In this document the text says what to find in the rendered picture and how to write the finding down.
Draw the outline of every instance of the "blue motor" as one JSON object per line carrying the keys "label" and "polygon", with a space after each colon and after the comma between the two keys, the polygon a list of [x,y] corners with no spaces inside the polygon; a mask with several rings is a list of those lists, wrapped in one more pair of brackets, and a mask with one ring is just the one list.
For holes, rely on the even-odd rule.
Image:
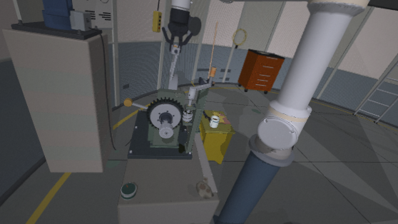
{"label": "blue motor", "polygon": [[43,0],[44,24],[53,29],[72,30],[69,16],[73,11],[72,0]]}

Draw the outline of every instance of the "wooden stick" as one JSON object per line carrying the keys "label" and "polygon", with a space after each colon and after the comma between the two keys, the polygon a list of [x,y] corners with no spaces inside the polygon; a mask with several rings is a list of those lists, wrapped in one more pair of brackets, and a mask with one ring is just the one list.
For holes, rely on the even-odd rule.
{"label": "wooden stick", "polygon": [[211,61],[213,60],[213,52],[214,52],[215,36],[217,35],[217,25],[218,25],[218,21],[217,21],[217,23],[215,24],[215,33],[214,33],[214,40],[213,40],[213,50],[211,50],[211,58],[210,58],[210,67],[209,67],[208,79],[210,78]]}

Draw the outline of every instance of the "ladder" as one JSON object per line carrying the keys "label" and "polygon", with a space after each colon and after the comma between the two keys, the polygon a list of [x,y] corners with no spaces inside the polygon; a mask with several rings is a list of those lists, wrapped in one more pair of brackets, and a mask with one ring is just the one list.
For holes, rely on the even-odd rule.
{"label": "ladder", "polygon": [[[372,114],[373,116],[379,117],[376,121],[374,121],[375,123],[377,123],[377,122],[379,122],[379,120],[386,114],[386,112],[388,112],[388,110],[389,110],[391,107],[393,107],[393,105],[398,101],[398,94],[391,93],[391,92],[389,92],[389,91],[384,91],[384,90],[382,90],[382,89],[379,89],[379,87],[384,83],[384,81],[385,81],[386,79],[393,80],[393,81],[398,81],[397,79],[394,79],[394,78],[388,78],[389,74],[390,74],[390,73],[392,72],[392,70],[394,70],[394,68],[397,67],[397,66],[398,66],[398,62],[396,62],[395,65],[391,68],[391,70],[389,70],[388,74],[382,79],[382,81],[379,83],[379,85],[377,85],[377,87],[376,87],[376,88],[373,90],[373,92],[369,95],[369,97],[366,99],[366,101],[363,101],[363,103],[359,106],[359,108],[355,111],[355,113],[353,113],[354,115],[357,114],[359,111]],[[384,92],[384,93],[392,94],[392,95],[396,96],[397,98],[394,100],[394,102],[391,103],[391,105],[386,105],[386,104],[379,103],[379,102],[376,102],[376,101],[371,101],[370,98],[373,96],[374,93],[376,93],[376,91],[381,91],[381,92]],[[368,102],[368,101],[373,102],[373,103],[377,103],[377,104],[382,105],[382,106],[386,106],[387,109],[386,109],[386,110],[383,112],[383,114],[380,115],[380,116],[378,116],[378,115],[376,115],[376,114],[373,114],[373,113],[370,113],[370,112],[368,112],[368,111],[361,110],[361,108],[364,106],[364,104],[365,104],[366,102]]]}

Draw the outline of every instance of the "orange tool cabinet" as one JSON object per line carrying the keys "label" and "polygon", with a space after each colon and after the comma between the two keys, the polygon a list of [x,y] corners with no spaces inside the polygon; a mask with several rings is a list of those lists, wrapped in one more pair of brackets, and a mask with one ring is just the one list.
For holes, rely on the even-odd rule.
{"label": "orange tool cabinet", "polygon": [[239,86],[248,89],[271,91],[272,85],[282,67],[284,57],[264,51],[249,49],[239,76]]}

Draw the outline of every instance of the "white mug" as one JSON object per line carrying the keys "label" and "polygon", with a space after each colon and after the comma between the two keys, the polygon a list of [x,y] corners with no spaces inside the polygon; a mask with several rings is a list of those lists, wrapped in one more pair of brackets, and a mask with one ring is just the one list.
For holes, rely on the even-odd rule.
{"label": "white mug", "polygon": [[218,116],[211,116],[210,127],[217,128],[219,122],[220,122],[220,118]]}

